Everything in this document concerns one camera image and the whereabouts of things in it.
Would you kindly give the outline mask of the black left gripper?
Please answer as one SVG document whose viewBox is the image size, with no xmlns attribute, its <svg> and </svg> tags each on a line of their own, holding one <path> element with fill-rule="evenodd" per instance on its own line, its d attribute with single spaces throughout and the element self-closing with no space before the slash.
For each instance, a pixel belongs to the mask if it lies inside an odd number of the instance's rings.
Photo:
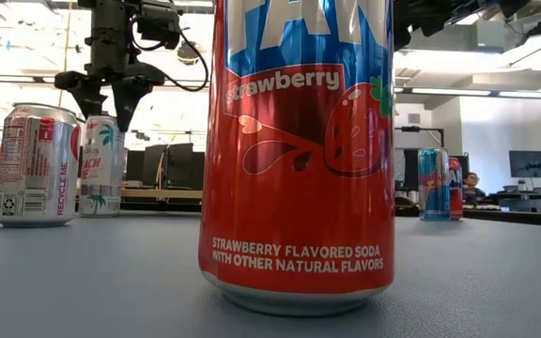
<svg viewBox="0 0 541 338">
<path fill-rule="evenodd" d="M 163 85 L 163 71 L 138 60 L 146 50 L 135 35 L 155 44 L 155 51 L 166 46 L 166 3 L 147 0 L 79 0 L 78 6 L 91 14 L 90 61 L 85 71 L 64 71 L 54 77 L 54 86 L 71 93 L 85 118 L 102 114 L 106 97 L 100 89 L 113 89 L 116 122 L 122 132 L 129 130 L 142 97 L 154 85 Z"/>
</svg>

